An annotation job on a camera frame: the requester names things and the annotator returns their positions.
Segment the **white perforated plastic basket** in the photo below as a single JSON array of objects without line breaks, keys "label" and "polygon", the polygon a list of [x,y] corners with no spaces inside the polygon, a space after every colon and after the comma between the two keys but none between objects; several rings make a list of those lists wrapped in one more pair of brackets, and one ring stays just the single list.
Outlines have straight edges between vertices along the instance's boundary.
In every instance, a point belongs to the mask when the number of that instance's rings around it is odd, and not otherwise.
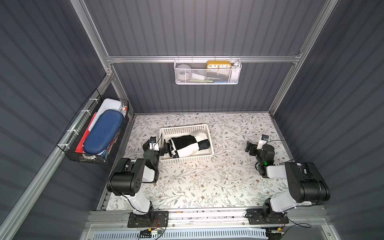
[{"label": "white perforated plastic basket", "polygon": [[163,164],[209,161],[214,147],[207,124],[160,129]]}]

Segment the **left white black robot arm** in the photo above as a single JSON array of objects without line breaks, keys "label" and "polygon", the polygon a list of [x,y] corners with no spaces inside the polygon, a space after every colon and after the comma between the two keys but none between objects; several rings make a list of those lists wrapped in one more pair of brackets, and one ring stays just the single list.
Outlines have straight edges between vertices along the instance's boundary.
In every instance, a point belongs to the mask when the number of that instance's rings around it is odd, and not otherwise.
[{"label": "left white black robot arm", "polygon": [[143,157],[135,160],[121,158],[107,180],[107,191],[123,197],[138,216],[148,215],[153,206],[144,192],[142,184],[155,184],[159,178],[160,157],[164,148],[160,146],[163,137],[150,137],[143,144]]}]

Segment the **black white checkered pillowcase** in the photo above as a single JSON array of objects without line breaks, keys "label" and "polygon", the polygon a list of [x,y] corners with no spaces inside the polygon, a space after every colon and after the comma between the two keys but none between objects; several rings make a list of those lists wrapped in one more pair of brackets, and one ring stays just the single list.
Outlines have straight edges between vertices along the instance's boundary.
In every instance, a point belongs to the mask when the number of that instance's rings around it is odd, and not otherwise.
[{"label": "black white checkered pillowcase", "polygon": [[201,130],[189,135],[170,138],[167,142],[169,144],[169,155],[174,159],[190,157],[211,147],[208,134]]}]

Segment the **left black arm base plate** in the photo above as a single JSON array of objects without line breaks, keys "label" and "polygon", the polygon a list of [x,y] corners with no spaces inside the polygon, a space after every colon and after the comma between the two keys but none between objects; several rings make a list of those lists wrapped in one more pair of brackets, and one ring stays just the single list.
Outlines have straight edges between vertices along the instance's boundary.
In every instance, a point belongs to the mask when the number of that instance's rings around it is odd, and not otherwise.
[{"label": "left black arm base plate", "polygon": [[133,228],[165,228],[168,226],[169,212],[155,211],[145,215],[130,213],[127,227]]}]

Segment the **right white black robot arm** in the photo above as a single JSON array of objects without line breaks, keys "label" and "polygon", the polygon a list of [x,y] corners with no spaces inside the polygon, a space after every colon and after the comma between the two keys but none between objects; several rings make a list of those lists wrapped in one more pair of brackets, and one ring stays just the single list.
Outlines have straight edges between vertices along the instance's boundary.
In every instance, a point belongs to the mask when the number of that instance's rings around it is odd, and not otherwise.
[{"label": "right white black robot arm", "polygon": [[263,217],[283,214],[295,207],[311,207],[331,197],[324,178],[314,163],[288,161],[275,165],[275,148],[269,136],[262,135],[258,144],[247,142],[245,152],[256,158],[255,168],[265,179],[285,179],[288,190],[265,200],[260,211]]}]

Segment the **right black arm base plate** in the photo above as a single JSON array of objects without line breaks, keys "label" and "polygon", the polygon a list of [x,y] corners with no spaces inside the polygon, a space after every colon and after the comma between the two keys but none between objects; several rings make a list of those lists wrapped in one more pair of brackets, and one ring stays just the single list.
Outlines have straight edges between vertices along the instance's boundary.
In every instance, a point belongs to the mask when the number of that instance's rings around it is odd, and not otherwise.
[{"label": "right black arm base plate", "polygon": [[247,209],[245,218],[248,219],[250,225],[285,225],[290,222],[283,213],[266,213],[262,208]]}]

